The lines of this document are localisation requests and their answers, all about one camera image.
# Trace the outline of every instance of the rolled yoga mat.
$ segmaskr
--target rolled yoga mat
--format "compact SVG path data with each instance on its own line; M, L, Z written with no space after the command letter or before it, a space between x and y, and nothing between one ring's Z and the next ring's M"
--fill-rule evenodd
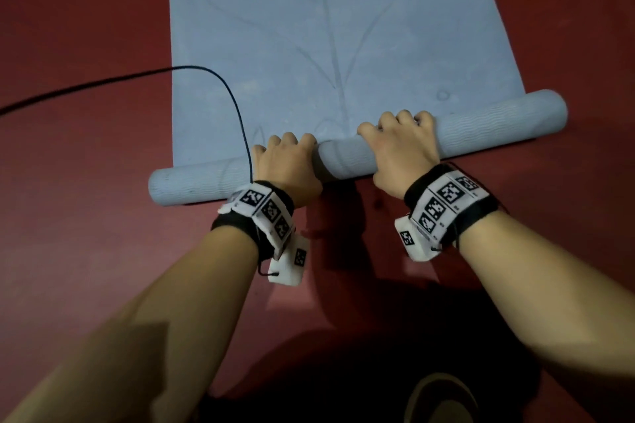
M436 118L441 159L552 134L567 123L567 105L552 90ZM226 199L249 182L247 156L154 171L152 200L162 206ZM375 156L358 135L320 143L313 166L322 182L373 174Z

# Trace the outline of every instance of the shoe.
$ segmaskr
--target shoe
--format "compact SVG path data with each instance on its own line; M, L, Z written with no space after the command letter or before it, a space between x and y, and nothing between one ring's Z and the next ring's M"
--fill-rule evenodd
M478 405L469 388L447 373L426 376L412 391L404 423L477 423Z

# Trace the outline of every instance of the red floor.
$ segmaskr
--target red floor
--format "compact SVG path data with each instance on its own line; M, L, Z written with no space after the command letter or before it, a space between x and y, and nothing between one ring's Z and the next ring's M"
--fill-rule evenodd
M170 64L168 0L1 1L0 104ZM521 221L635 290L635 203L624 191L635 177L633 0L497 2L526 89L558 90L570 123L558 135L458 162ZM171 163L170 129L169 76L68 96L0 120L0 417L69 345L209 227L216 205L165 209L147 194L150 172ZM385 282L477 287L459 260L439 260L434 268L401 261L392 229L401 206L369 180L356 187L361 198L344 214L330 202L337 194L300 214L316 238L307 283L294 289L256 279L215 394L255 385L250 368L258 362L259 370L267 362L266 373L340 334L389 325L399 306L369 297L390 296ZM368 255L361 259L377 279L338 258L332 236L342 232L363 241ZM421 315L425 324L428 316ZM274 351L303 334L320 337ZM525 417L591 420L545 374Z

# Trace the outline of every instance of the yoga mat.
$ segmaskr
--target yoga mat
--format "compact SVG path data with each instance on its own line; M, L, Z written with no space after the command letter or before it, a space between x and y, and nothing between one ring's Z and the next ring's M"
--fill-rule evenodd
M173 65L226 79L250 146L285 131L345 139L383 111L442 118L525 94L494 0L170 0L170 27ZM172 140L174 166L244 154L212 75L173 74Z
M441 158L468 154L561 130L567 123L567 105L552 90L486 107L436 117ZM372 174L375 157L360 136L324 141L313 154L317 176L323 182ZM163 206L225 199L249 182L246 156L155 171L148 182L152 200Z

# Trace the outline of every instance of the black cable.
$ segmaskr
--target black cable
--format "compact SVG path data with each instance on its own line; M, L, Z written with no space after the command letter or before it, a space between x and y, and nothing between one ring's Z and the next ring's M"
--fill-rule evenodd
M12 104L9 104L8 106L0 107L0 117L10 114L12 112L18 111L20 109L24 109L25 107L32 106L33 104L37 104L38 102L43 102L44 100L48 100L50 98L66 96L67 94L72 94L73 92L79 92L81 90L92 89L93 87L113 84L115 82L123 82L123 81L131 80L131 79L138 79L141 77L152 76L155 74L162 74L164 72L179 71L181 69L195 69L198 71L205 71L212 75L215 75L216 77L218 77L219 81L223 83L223 85L225 86L225 89L227 89L230 97L232 98L232 102L234 102L236 114L238 114L238 122L240 122L240 129L242 131L242 140L244 141L244 147L245 147L245 150L247 151L247 159L249 161L249 182L253 182L253 169L251 168L251 154L249 150L249 142L247 142L247 135L244 132L244 125L242 124L242 116L240 113L240 109L238 109L238 103L236 102L236 99L234 98L234 94L232 93L232 90L227 85L227 82L225 82L225 79L223 79L220 75L215 73L213 70L208 69L207 67L203 67L203 66L163 67L162 69L154 69L152 71L137 72L134 74L109 77L107 79L95 80L92 82L85 82L84 84L72 85L70 87L65 87L63 89L52 90L51 92L39 94L38 96L33 96L33 97L26 98L24 100L19 100L18 102L14 102Z

